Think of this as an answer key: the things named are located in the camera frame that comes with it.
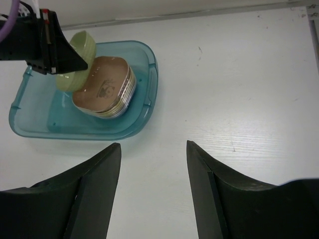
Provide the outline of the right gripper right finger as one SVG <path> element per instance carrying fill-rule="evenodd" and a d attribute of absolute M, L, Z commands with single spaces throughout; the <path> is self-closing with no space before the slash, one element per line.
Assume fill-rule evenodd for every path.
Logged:
<path fill-rule="evenodd" d="M 316 239 L 319 181 L 280 186 L 248 177 L 186 144 L 187 167 L 201 239 Z"/>

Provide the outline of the brown panda plate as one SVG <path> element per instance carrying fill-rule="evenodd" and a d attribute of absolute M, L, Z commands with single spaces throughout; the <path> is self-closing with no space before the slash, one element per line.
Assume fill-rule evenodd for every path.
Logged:
<path fill-rule="evenodd" d="M 124 58 L 95 58 L 84 86 L 72 95 L 74 105 L 95 113 L 108 110 L 123 92 L 128 75 L 129 65 Z"/>

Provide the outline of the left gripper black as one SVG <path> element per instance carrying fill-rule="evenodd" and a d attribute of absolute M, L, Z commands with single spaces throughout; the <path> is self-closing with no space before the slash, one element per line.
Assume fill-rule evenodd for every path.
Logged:
<path fill-rule="evenodd" d="M 66 40 L 54 11 L 13 0 L 8 15 L 1 14 L 0 59 L 23 60 L 37 72 L 60 74 L 67 59 Z"/>

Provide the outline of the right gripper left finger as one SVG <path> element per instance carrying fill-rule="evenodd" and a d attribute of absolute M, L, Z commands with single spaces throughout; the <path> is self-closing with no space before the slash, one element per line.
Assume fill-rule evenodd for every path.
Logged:
<path fill-rule="evenodd" d="M 113 143 L 29 188 L 1 191 L 1 238 L 106 238 L 120 167 L 121 146 Z"/>

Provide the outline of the green panda plate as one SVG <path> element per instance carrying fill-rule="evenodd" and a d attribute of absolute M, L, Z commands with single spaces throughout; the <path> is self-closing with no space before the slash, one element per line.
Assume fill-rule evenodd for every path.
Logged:
<path fill-rule="evenodd" d="M 74 34 L 69 44 L 62 72 L 56 75 L 56 86 L 64 92 L 74 92 L 84 86 L 97 51 L 95 40 L 86 31 Z"/>

